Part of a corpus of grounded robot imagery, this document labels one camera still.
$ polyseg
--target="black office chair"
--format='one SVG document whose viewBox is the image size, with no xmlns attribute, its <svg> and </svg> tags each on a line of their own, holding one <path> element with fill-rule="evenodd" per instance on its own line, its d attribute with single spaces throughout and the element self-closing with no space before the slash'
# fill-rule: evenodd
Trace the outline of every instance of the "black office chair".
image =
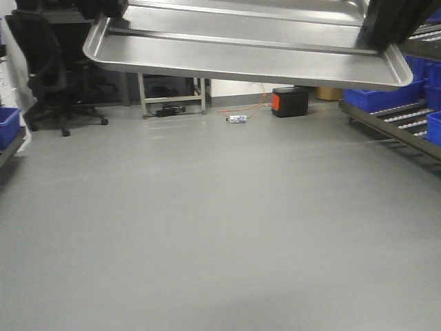
<svg viewBox="0 0 441 331">
<path fill-rule="evenodd" d="M 82 77 L 81 93 L 76 96 L 81 103 L 99 103 L 105 100 L 109 92 L 116 94 L 119 91 L 116 84 L 107 82 L 104 71 L 83 53 L 90 26 L 91 23 L 86 21 L 76 24 L 51 24 L 66 68 L 74 72 L 76 77 Z"/>
<path fill-rule="evenodd" d="M 6 22 L 25 56 L 29 72 L 28 86 L 37 98 L 37 102 L 25 114 L 31 130 L 38 130 L 36 122 L 55 118 L 59 120 L 62 135 L 70 136 L 66 122 L 73 114 L 100 118 L 101 125 L 106 126 L 109 121 L 95 108 L 79 105 L 78 101 L 74 104 L 75 96 L 81 91 L 81 80 L 71 77 L 66 70 L 48 21 L 40 14 L 21 8 L 20 3 L 21 0 L 17 0 L 18 9 L 6 16 Z"/>
</svg>

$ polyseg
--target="blue crate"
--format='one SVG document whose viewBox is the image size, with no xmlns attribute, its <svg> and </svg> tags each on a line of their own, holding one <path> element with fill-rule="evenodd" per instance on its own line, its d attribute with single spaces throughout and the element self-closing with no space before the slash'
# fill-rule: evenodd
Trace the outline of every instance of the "blue crate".
<svg viewBox="0 0 441 331">
<path fill-rule="evenodd" d="M 441 62 L 433 62 L 427 65 L 427 72 L 429 78 L 429 85 L 434 87 L 441 87 Z"/>
<path fill-rule="evenodd" d="M 439 9 L 435 14 L 429 17 L 427 23 L 441 22 L 441 9 Z"/>
<path fill-rule="evenodd" d="M 20 131 L 20 109 L 0 107 L 0 150 L 5 150 Z"/>
<path fill-rule="evenodd" d="M 441 112 L 427 115 L 427 140 L 441 146 Z"/>
<path fill-rule="evenodd" d="M 429 69 L 427 66 L 435 62 L 432 60 L 423 59 L 421 57 L 412 57 L 410 55 L 405 55 L 404 59 L 406 60 L 407 64 L 409 64 L 415 79 L 427 78 L 429 76 Z"/>
<path fill-rule="evenodd" d="M 441 111 L 441 88 L 436 86 L 426 85 L 426 100 L 427 107 L 437 112 Z"/>
<path fill-rule="evenodd" d="M 345 101 L 366 112 L 378 112 L 419 102 L 423 87 L 424 80 L 417 79 L 394 92 L 345 90 Z"/>
</svg>

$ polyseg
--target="gray floor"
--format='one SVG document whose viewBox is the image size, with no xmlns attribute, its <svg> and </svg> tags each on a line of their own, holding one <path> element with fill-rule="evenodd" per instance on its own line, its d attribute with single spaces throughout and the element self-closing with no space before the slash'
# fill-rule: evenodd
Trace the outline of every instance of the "gray floor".
<svg viewBox="0 0 441 331">
<path fill-rule="evenodd" d="M 1 331 L 441 330 L 437 164 L 334 103 L 104 111 L 0 175 Z"/>
</svg>

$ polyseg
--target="black case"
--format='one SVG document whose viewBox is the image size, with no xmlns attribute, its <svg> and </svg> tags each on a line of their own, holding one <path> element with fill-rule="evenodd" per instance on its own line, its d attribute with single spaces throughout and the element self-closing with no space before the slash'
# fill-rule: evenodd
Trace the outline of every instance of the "black case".
<svg viewBox="0 0 441 331">
<path fill-rule="evenodd" d="M 308 113 L 309 90 L 302 87 L 275 88 L 273 114 L 277 117 L 304 116 Z"/>
</svg>

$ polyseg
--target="metal tray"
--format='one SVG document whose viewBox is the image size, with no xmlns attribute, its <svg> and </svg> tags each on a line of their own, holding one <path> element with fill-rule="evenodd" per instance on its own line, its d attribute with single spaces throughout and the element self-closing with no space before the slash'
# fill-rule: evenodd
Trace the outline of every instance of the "metal tray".
<svg viewBox="0 0 441 331">
<path fill-rule="evenodd" d="M 394 90 L 412 81 L 397 46 L 358 40 L 368 1 L 132 0 L 101 17 L 84 53 L 108 70 Z"/>
</svg>

